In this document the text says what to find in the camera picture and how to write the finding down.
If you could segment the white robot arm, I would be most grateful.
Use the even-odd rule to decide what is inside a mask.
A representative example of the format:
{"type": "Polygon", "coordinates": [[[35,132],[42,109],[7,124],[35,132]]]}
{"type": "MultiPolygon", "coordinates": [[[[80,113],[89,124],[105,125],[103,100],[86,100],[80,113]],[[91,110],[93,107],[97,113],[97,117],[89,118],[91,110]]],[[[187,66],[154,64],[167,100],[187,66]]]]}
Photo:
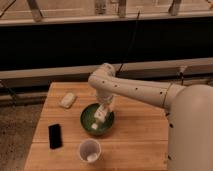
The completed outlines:
{"type": "Polygon", "coordinates": [[[88,78],[102,104],[115,94],[162,108],[168,118],[167,171],[213,171],[213,87],[137,81],[115,76],[109,63],[88,78]]]}

